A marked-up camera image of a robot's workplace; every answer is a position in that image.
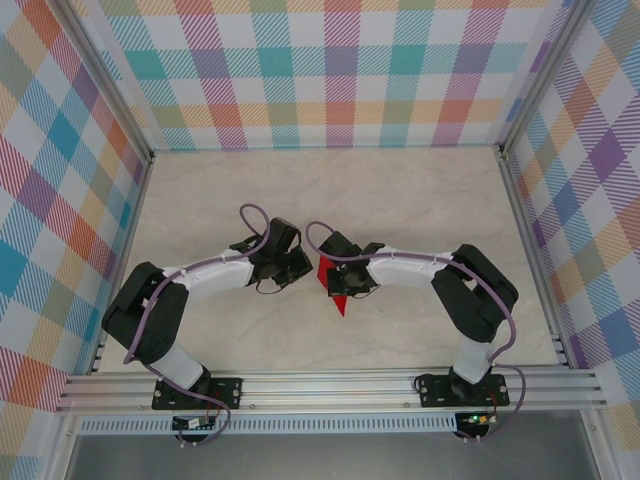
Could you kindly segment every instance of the red object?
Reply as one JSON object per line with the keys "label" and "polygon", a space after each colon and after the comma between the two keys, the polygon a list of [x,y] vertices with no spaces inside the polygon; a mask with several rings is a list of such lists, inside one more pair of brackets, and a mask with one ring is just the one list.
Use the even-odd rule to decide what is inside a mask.
{"label": "red object", "polygon": [[[334,267],[335,267],[335,264],[331,260],[329,260],[326,257],[320,257],[320,264],[318,265],[318,280],[320,280],[320,283],[324,286],[324,288],[327,289],[327,291],[329,291],[329,282],[327,280],[327,270],[329,268],[334,268]],[[347,309],[347,296],[342,295],[339,297],[331,297],[331,298],[336,304],[336,307],[338,307],[338,311],[344,317],[344,312]]]}

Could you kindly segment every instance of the beige table surface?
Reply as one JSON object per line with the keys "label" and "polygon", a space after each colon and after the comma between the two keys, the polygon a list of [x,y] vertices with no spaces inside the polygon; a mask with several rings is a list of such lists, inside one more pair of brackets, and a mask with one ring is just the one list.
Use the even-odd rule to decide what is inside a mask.
{"label": "beige table surface", "polygon": [[[475,244],[520,292],[518,340],[501,361],[556,362],[491,148],[161,153],[127,275],[143,261],[183,265],[246,238],[237,213],[244,202],[301,229],[323,220],[361,246],[442,252]],[[260,225],[258,215],[250,218]],[[325,237],[314,231],[318,243]],[[501,328],[499,338],[506,334]],[[447,366],[459,342],[431,290],[381,288],[350,299],[343,318],[315,274],[277,295],[244,288],[210,297],[185,312],[178,338],[212,370]],[[140,369],[123,366],[123,356],[107,342],[101,371]]]}

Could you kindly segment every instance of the black mounting plate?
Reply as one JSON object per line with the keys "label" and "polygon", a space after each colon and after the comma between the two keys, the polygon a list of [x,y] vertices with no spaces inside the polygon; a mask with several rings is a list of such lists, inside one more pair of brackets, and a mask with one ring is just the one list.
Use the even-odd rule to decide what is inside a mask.
{"label": "black mounting plate", "polygon": [[[237,410],[240,408],[240,398],[242,397],[242,379],[212,378],[209,381],[207,395],[224,402],[229,409]],[[165,382],[157,381],[151,408],[153,410],[206,410],[207,402],[180,393]],[[217,410],[215,406],[212,406],[211,409],[214,413]]]}
{"label": "black mounting plate", "polygon": [[464,403],[451,390],[451,379],[447,374],[421,375],[416,378],[414,386],[420,394],[420,405],[423,408],[493,407],[493,398],[487,392],[492,392],[495,395],[498,407],[509,405],[509,392],[506,390],[507,384],[504,380],[504,375],[490,374],[486,379],[483,390],[475,397],[468,398]]}

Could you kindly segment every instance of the robotic arm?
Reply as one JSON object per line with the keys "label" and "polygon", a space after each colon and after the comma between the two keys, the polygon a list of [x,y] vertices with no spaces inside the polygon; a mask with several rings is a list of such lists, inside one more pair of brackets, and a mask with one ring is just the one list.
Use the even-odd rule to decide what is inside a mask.
{"label": "robotic arm", "polygon": [[[281,218],[270,222],[266,243],[258,245],[256,234],[231,245],[218,257],[221,261],[190,272],[187,267],[158,268],[149,262],[135,267],[107,309],[102,327],[123,347],[130,349],[147,302],[158,285],[178,274],[158,297],[149,314],[134,356],[179,387],[208,395],[210,372],[176,341],[184,310],[199,300],[232,288],[242,288],[272,279],[282,289],[309,273],[313,267],[300,246],[300,231]],[[291,248],[295,239],[298,244]]]}
{"label": "robotic arm", "polygon": [[355,296],[383,285],[407,285],[426,288],[431,285],[454,325],[462,334],[457,358],[449,371],[449,383],[462,404],[477,397],[491,372],[490,356],[505,315],[480,285],[469,287],[470,276],[442,262],[440,257],[462,264],[477,274],[500,297],[509,312],[518,300],[518,291],[500,271],[472,245],[462,245],[455,252],[425,255],[405,252],[370,243],[364,249],[334,231],[319,247],[333,257],[373,255],[364,260],[341,263],[327,271],[329,295]]}

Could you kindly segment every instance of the colorful checkered fabric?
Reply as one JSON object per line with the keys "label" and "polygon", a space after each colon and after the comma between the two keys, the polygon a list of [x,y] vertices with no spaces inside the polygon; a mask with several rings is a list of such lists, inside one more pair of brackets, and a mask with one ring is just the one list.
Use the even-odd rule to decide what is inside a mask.
{"label": "colorful checkered fabric", "polygon": [[[515,149],[562,320],[640,467],[640,1],[601,0]],[[638,472],[628,478],[638,478]]]}
{"label": "colorful checkered fabric", "polygon": [[191,150],[493,144],[560,0],[82,2],[154,144]]}
{"label": "colorful checkered fabric", "polygon": [[547,59],[547,56],[551,49],[551,45],[556,40],[556,37],[562,30],[562,27],[564,26],[564,23],[567,19],[567,16],[569,15],[569,12],[571,11],[571,8],[573,7],[573,4],[575,2],[576,0],[563,0],[560,10],[556,14],[556,18],[554,19],[553,24],[551,25],[551,28],[549,29],[549,32],[547,33],[547,36],[544,39],[544,42],[542,42],[542,46],[540,47],[540,50],[538,51],[538,54],[536,55],[535,60],[531,64],[531,68],[527,73],[527,77],[525,78],[524,83],[520,87],[518,96],[516,97],[515,102],[513,102],[513,105],[511,106],[511,110],[509,110],[509,114],[507,115],[507,119],[504,122],[504,125],[502,126],[502,130],[498,135],[498,141],[496,143],[504,143],[507,137],[507,134],[509,133],[509,130],[511,128],[511,125],[513,125],[513,121],[515,120],[516,115],[518,115],[518,113],[520,112],[520,108],[522,107],[522,102],[524,102],[524,99],[529,94],[529,91],[531,90],[531,87],[533,86],[533,83],[535,82],[538,76],[540,67],[544,64],[544,61]]}
{"label": "colorful checkered fabric", "polygon": [[0,478],[86,365],[142,162],[45,0],[0,2]]}

